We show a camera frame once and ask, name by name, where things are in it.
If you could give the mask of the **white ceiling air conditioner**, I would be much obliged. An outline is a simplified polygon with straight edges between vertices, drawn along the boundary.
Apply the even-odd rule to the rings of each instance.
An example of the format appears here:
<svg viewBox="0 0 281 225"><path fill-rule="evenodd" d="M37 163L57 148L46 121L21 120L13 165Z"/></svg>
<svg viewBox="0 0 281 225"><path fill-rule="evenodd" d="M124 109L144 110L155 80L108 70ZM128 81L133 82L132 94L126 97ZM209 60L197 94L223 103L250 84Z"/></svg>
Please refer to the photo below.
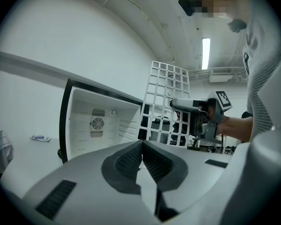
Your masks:
<svg viewBox="0 0 281 225"><path fill-rule="evenodd" d="M231 68L214 68L209 76L210 83L225 83L233 77Z"/></svg>

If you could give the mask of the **person's grey shirt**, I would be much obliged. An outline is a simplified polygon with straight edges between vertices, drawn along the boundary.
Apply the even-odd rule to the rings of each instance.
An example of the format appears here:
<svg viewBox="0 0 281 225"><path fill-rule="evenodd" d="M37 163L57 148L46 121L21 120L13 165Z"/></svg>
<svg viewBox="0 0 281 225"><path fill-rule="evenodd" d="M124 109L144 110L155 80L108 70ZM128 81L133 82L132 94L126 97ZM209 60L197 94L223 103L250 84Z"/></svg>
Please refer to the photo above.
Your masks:
<svg viewBox="0 0 281 225"><path fill-rule="evenodd" d="M243 55L253 128L226 215L237 210L243 225L281 225L281 22L271 9L252 10Z"/></svg>

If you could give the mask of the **black mini fridge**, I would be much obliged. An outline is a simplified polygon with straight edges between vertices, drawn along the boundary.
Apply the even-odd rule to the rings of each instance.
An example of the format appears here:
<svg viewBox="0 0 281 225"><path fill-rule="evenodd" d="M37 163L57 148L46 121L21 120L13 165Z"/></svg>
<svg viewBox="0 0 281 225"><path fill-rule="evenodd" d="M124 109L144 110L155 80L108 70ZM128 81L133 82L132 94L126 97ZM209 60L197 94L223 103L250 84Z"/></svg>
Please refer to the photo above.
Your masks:
<svg viewBox="0 0 281 225"><path fill-rule="evenodd" d="M142 102L68 79L59 116L59 157L134 142L139 137Z"/></svg>

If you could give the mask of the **white wet wipes packet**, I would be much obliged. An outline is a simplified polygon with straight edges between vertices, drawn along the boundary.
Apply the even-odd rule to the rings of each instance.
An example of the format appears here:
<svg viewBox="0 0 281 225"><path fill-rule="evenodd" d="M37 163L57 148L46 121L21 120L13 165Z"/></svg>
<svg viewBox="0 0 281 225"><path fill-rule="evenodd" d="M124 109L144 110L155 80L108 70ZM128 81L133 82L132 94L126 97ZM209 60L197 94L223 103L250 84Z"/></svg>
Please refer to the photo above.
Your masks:
<svg viewBox="0 0 281 225"><path fill-rule="evenodd" d="M30 137L31 140L34 140L34 141L39 141L39 142L49 142L51 140L50 137L48 136L42 136L42 135L33 135Z"/></svg>

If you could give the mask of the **long ceiling lamp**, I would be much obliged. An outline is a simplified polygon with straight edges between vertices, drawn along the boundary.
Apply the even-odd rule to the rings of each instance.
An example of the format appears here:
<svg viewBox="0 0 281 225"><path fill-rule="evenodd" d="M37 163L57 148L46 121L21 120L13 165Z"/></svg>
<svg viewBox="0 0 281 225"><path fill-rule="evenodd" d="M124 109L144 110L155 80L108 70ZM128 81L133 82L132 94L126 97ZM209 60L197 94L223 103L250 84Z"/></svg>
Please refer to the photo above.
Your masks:
<svg viewBox="0 0 281 225"><path fill-rule="evenodd" d="M202 39L202 70L206 70L209 64L209 56L210 56L210 38Z"/></svg>

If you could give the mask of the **person's right hand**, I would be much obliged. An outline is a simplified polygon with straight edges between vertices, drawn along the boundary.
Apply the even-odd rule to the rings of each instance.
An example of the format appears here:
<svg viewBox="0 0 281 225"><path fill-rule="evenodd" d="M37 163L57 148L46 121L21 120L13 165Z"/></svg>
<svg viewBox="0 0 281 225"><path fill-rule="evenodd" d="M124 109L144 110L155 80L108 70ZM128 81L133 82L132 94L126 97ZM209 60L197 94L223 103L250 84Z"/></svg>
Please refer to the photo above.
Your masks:
<svg viewBox="0 0 281 225"><path fill-rule="evenodd" d="M199 112L200 112L200 118L203 122L212 120L214 117L214 107L208 105L207 103L201 103L199 105Z"/></svg>

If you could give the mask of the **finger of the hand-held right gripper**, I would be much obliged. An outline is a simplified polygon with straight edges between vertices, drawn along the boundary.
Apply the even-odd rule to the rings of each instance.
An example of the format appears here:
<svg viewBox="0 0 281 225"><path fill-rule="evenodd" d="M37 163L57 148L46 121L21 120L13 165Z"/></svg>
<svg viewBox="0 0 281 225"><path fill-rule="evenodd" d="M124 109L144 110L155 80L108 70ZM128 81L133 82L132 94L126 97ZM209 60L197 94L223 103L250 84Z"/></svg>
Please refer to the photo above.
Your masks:
<svg viewBox="0 0 281 225"><path fill-rule="evenodd" d="M208 113L208 101L205 99L175 98L170 101L170 107L186 112Z"/></svg>

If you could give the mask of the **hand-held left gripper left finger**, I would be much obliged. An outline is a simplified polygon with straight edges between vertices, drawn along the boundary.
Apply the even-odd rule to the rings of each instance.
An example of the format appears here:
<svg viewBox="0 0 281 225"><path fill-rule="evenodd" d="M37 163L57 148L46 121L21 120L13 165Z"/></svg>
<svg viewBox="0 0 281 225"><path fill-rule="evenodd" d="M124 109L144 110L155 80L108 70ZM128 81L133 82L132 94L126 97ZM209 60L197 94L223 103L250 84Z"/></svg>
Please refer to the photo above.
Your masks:
<svg viewBox="0 0 281 225"><path fill-rule="evenodd" d="M23 199L57 225L156 225L136 182L141 161L141 141L79 155Z"/></svg>

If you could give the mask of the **white wire fridge shelf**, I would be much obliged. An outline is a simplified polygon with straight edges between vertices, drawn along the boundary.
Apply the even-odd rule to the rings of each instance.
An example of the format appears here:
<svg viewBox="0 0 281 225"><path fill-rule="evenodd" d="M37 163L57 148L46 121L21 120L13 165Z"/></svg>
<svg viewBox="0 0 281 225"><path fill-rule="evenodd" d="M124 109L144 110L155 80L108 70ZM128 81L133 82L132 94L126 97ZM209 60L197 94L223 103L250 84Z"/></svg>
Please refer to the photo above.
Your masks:
<svg viewBox="0 0 281 225"><path fill-rule="evenodd" d="M153 61L140 113L140 139L187 149L190 113L174 109L175 98L189 98L188 71Z"/></svg>

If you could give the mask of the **white checked tablecloth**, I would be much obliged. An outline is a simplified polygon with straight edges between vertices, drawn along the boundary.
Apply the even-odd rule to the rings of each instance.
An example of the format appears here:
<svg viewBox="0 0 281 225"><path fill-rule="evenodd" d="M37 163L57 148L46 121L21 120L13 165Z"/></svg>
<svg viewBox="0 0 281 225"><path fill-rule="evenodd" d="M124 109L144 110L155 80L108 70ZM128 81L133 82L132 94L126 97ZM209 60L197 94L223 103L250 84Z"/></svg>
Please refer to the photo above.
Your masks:
<svg viewBox="0 0 281 225"><path fill-rule="evenodd" d="M4 130L0 129L0 173L3 174L13 160L14 148Z"/></svg>

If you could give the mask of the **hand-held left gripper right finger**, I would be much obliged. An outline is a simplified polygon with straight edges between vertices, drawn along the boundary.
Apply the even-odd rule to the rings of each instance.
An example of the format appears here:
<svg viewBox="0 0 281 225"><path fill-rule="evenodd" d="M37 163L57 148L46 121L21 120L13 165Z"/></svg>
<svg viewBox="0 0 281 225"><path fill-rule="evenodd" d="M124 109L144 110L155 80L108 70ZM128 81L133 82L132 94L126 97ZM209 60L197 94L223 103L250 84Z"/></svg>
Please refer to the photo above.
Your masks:
<svg viewBox="0 0 281 225"><path fill-rule="evenodd" d="M219 179L229 155L143 141L143 162L157 185L155 215L167 221L197 202Z"/></svg>

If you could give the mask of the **person's right forearm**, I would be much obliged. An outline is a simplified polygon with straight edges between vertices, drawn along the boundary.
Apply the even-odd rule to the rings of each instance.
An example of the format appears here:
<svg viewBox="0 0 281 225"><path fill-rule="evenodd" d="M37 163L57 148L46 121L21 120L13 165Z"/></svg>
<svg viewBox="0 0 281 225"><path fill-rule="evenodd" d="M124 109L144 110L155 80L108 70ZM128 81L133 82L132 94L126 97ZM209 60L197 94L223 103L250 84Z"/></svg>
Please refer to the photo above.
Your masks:
<svg viewBox="0 0 281 225"><path fill-rule="evenodd" d="M242 142L249 142L252 134L253 117L234 118L223 116L217 125L217 134L226 135Z"/></svg>

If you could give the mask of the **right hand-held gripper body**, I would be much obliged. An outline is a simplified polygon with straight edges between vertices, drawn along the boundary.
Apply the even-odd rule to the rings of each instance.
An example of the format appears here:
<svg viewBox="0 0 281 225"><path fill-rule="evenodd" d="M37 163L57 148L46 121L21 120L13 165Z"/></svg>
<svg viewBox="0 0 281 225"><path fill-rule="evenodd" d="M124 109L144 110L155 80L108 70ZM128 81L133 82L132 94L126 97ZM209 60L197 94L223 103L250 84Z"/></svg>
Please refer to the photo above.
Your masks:
<svg viewBox="0 0 281 225"><path fill-rule="evenodd" d="M199 112L191 112L189 134L195 141L221 143L222 140L217 139L217 125L223 119L224 113L232 108L232 104L223 90L212 91L205 100L208 101L208 105L214 107L214 117L212 120L203 122Z"/></svg>

